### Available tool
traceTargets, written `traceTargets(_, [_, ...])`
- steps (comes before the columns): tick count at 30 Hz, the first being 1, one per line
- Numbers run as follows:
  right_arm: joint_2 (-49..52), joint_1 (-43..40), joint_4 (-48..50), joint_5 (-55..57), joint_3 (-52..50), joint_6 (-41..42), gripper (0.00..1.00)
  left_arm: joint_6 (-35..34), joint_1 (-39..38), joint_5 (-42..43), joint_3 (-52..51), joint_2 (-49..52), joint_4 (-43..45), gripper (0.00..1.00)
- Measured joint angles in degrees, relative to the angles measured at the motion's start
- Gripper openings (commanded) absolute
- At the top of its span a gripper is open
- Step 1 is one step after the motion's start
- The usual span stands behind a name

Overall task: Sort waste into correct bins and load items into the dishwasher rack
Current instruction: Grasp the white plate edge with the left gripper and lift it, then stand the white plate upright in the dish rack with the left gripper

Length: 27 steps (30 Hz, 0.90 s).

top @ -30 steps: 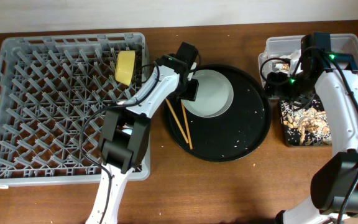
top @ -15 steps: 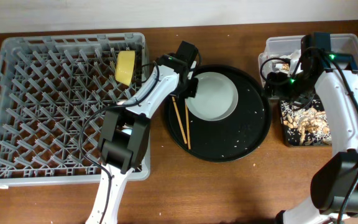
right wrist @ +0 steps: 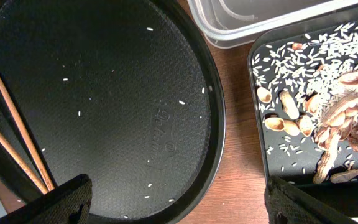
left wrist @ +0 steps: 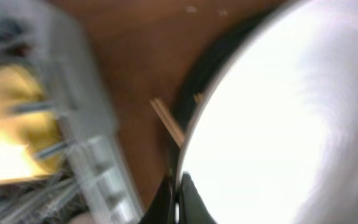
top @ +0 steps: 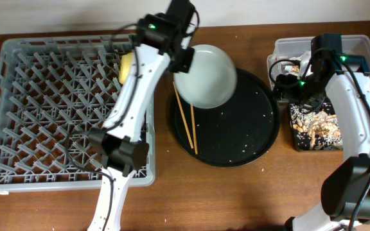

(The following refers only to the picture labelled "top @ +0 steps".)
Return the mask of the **yellow small bowl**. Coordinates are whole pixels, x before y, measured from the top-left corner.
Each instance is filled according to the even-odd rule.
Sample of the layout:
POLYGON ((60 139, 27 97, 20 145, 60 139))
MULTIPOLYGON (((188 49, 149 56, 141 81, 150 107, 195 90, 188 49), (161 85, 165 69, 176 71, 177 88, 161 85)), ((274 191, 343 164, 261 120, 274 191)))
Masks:
POLYGON ((118 81, 120 84, 124 85, 128 74, 130 72, 130 67, 133 63, 134 54, 133 52, 127 53, 121 57, 120 67, 119 67, 119 76, 118 81))

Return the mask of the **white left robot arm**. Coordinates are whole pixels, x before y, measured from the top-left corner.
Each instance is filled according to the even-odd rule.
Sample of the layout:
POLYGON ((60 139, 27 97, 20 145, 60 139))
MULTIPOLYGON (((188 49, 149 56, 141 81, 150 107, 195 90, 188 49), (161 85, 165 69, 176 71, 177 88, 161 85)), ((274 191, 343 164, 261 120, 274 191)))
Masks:
POLYGON ((146 163, 149 144, 140 139, 147 107, 166 72, 187 73, 195 50, 188 46, 198 19, 188 0, 172 0, 164 13, 147 14, 136 24, 133 62, 114 108, 87 138, 101 154, 101 189, 89 230, 120 230, 130 181, 146 163))

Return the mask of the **wooden chopstick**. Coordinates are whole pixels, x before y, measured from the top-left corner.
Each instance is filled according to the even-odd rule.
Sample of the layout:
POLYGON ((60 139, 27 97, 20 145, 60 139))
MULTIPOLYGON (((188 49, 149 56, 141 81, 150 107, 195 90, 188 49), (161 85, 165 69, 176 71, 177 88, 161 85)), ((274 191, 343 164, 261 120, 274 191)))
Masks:
POLYGON ((193 104, 190 105, 191 108, 191 123, 192 123, 192 132, 193 132, 193 146, 195 155, 198 155, 198 146, 197 146, 197 134, 196 134, 196 124, 195 124, 195 113, 193 104))
POLYGON ((192 141, 192 138, 191 138, 191 135, 190 135, 190 132, 189 132, 189 128, 188 128, 188 124, 187 124, 187 121, 186 121, 186 118, 185 118, 185 115, 184 115, 184 111, 183 111, 183 108, 182 108, 179 93, 177 91, 175 82, 173 81, 172 83, 173 83, 173 89, 175 91, 175 96, 176 96, 176 99, 177 99, 177 103, 178 103, 178 106, 179 106, 179 110, 180 110, 180 113, 181 113, 182 122, 183 122, 185 131, 186 131, 186 135, 187 135, 187 138, 188 138, 188 142, 189 142, 190 148, 194 149, 193 141, 192 141))

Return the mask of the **white paper napkin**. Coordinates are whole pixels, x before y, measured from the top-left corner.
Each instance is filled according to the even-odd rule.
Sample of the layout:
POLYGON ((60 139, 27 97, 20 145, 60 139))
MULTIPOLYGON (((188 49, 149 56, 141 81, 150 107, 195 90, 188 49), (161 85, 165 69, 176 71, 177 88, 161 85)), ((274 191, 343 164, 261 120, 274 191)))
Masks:
POLYGON ((284 61, 281 63, 281 73, 291 74, 300 78, 304 73, 306 76, 312 74, 311 66, 305 72, 307 65, 311 58, 311 52, 305 51, 301 56, 288 58, 288 62, 284 61))

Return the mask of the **white round plate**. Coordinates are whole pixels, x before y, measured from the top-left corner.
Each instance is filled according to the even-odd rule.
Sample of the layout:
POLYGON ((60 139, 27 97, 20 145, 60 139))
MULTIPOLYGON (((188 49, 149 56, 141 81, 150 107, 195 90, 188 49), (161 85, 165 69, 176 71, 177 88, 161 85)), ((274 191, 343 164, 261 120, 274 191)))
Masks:
POLYGON ((189 72, 173 77, 177 92, 194 107, 219 107, 229 101, 236 90, 236 67, 228 54, 216 46, 201 44, 193 48, 189 72))

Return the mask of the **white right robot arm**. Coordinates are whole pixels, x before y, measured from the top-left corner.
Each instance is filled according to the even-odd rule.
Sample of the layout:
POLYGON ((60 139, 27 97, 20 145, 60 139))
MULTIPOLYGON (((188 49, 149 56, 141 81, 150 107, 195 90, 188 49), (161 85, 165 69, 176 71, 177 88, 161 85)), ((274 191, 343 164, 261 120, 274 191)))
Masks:
POLYGON ((329 99, 343 163, 325 179, 320 202, 285 230, 353 230, 370 224, 370 39, 326 33, 281 38, 268 57, 270 84, 307 111, 329 99))

